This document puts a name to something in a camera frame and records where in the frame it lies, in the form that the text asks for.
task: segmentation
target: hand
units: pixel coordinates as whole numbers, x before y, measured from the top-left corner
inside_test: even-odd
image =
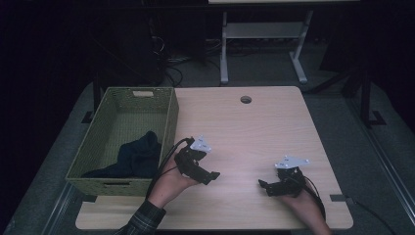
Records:
[[[306,186],[312,190],[308,181]],[[280,196],[278,198],[293,210],[294,214],[313,232],[313,234],[332,234],[320,209],[308,192],[301,190],[296,198],[293,196]]]
[[[150,203],[160,209],[164,208],[167,203],[179,196],[188,187],[199,184],[198,181],[185,177],[180,173],[173,156],[168,160],[162,172],[163,174],[156,182],[148,198]]]

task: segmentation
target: person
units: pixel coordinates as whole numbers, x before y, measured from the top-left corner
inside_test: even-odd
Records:
[[[164,174],[154,185],[148,199],[132,215],[126,225],[115,235],[150,235],[156,232],[166,211],[164,206],[178,197],[185,189],[199,184],[198,181],[183,176],[171,158],[163,169]],[[279,196],[294,214],[316,235],[332,234],[314,199],[304,190],[297,197]]]

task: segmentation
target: floor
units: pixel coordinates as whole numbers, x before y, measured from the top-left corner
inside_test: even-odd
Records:
[[[319,70],[326,45],[307,43],[300,61],[308,83],[301,85],[289,59],[289,52],[296,43],[250,41],[250,46],[246,44],[242,49],[236,46],[238,50],[228,58],[229,83],[226,86],[297,86],[306,91],[336,75]],[[191,60],[173,63],[182,57],[176,55],[175,58],[171,62],[173,69],[167,69],[175,85],[180,79],[179,87],[220,85],[218,54],[208,57],[205,63]],[[171,86],[171,79],[166,78],[161,86]],[[374,212],[395,234],[415,234],[415,221],[407,212],[410,209],[405,207],[404,199],[393,186],[390,169],[382,164],[386,157],[409,194],[415,195],[412,169],[415,136],[393,110],[387,95],[375,84],[372,84],[371,110],[378,111],[386,125],[367,128],[358,117],[359,94],[345,98],[341,94],[344,84],[342,80],[317,94],[303,96],[341,189]],[[88,128],[82,120],[92,110],[92,84],[89,84],[79,96],[5,234],[112,234],[113,231],[81,231],[75,227],[81,202],[88,199],[65,182],[69,165]],[[359,204],[348,205],[353,226],[335,231],[336,234],[392,234],[380,219]],[[298,230],[292,234],[310,233]]]

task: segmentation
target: wicker basket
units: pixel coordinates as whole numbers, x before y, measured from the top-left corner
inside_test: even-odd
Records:
[[[162,159],[174,145],[179,107],[174,88],[110,87],[94,116],[67,174],[67,181],[87,195],[145,196],[148,178],[82,178],[93,169],[116,163],[119,147],[152,130]]]

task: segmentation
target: plaid sleeve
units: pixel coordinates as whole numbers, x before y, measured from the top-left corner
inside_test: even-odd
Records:
[[[164,215],[164,209],[159,209],[146,200],[132,215],[128,223],[120,228],[115,235],[154,234]]]

